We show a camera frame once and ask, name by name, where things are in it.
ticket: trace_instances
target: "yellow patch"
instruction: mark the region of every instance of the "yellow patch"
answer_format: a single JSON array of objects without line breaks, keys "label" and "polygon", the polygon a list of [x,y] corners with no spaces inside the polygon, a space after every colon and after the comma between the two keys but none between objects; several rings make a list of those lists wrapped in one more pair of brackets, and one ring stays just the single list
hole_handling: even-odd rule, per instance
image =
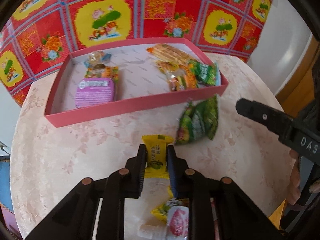
[{"label": "yellow patch", "polygon": [[22,20],[28,15],[41,8],[48,0],[25,0],[18,9],[13,13],[13,18],[17,21]]},{"label": "yellow patch", "polygon": [[[232,29],[225,30],[227,34],[221,35],[220,33],[216,36],[216,33],[219,30],[218,26],[221,26],[220,20],[224,19],[225,24],[231,24]],[[236,34],[236,30],[238,28],[238,23],[236,18],[232,14],[227,14],[221,10],[215,10],[209,14],[207,17],[207,21],[204,26],[203,35],[204,39],[211,43],[211,44],[218,44],[218,45],[227,45],[233,40],[233,37]]]},{"label": "yellow patch", "polygon": [[[89,38],[94,35],[95,29],[92,27],[93,12],[103,10],[108,13],[108,8],[113,7],[114,11],[121,13],[121,16],[115,20],[116,30],[113,30],[114,36],[100,37],[98,39]],[[125,0],[104,0],[99,2],[90,2],[80,8],[76,14],[75,26],[79,41],[86,47],[103,44],[106,42],[125,40],[131,30],[131,9]]]},{"label": "yellow patch", "polygon": [[252,13],[262,22],[265,22],[270,11],[270,0],[253,0]]},{"label": "yellow patch", "polygon": [[[12,61],[9,72],[5,74],[8,61]],[[7,87],[13,87],[23,78],[22,67],[14,53],[6,51],[0,57],[0,79]]]}]

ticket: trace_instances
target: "copper rivet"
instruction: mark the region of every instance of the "copper rivet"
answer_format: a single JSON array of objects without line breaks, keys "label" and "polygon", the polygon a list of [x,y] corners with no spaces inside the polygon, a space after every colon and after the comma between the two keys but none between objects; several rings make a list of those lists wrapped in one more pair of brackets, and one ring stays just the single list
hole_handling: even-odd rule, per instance
[{"label": "copper rivet", "polygon": [[193,169],[186,169],[185,173],[186,173],[187,175],[193,175],[193,174],[195,174],[196,172],[195,172],[195,170],[193,170]]},{"label": "copper rivet", "polygon": [[92,182],[91,178],[84,178],[82,181],[83,185],[89,185]]},{"label": "copper rivet", "polygon": [[224,178],[222,178],[222,182],[224,184],[231,184],[232,179],[230,179],[229,177],[224,177]]},{"label": "copper rivet", "polygon": [[129,173],[129,170],[126,168],[123,168],[121,170],[119,170],[120,175],[127,175]]}]

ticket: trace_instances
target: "marble pattern tabletop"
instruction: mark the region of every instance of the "marble pattern tabletop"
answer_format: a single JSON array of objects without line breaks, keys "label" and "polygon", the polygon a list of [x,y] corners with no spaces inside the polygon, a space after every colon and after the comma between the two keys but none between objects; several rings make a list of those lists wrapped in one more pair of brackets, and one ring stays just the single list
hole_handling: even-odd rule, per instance
[{"label": "marble pattern tabletop", "polygon": [[[281,109],[263,81],[239,58],[206,53],[217,60],[229,86],[220,98],[219,127],[203,138],[176,146],[178,157],[212,179],[231,177],[266,214],[284,200],[292,160],[289,149],[262,125],[239,116],[241,98]],[[145,134],[175,137],[186,104],[166,106],[55,128],[44,117],[56,74],[34,82],[22,106],[12,143],[11,195],[22,236],[28,233],[84,177],[108,177],[136,155]],[[125,202],[125,239],[135,240],[139,223],[157,224],[150,214],[168,200],[168,180],[146,179],[140,199]]]}]

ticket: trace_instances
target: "blue fabric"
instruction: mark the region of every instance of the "blue fabric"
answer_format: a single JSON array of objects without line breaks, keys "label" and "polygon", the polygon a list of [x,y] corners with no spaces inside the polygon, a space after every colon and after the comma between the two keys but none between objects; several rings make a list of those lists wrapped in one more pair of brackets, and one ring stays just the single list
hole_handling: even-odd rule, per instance
[{"label": "blue fabric", "polygon": [[0,203],[13,213],[9,180],[10,163],[0,161]]}]

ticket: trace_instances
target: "finger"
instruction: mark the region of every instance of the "finger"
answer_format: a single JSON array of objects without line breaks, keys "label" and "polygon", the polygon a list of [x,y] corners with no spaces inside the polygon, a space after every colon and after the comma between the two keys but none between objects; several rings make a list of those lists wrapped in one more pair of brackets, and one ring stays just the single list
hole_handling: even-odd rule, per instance
[{"label": "finger", "polygon": [[289,204],[295,205],[300,198],[300,191],[292,185],[288,187],[288,191],[287,201]]},{"label": "finger", "polygon": [[297,160],[298,157],[299,157],[299,154],[294,150],[290,150],[289,155],[290,155],[291,158],[293,158],[295,160]]},{"label": "finger", "polygon": [[313,183],[309,188],[310,193],[319,193],[320,192],[320,179]]},{"label": "finger", "polygon": [[299,172],[299,162],[296,161],[293,168],[292,168],[292,172],[291,172],[291,176],[290,176],[290,183],[294,186],[294,187],[299,187],[300,185],[300,172]]}]

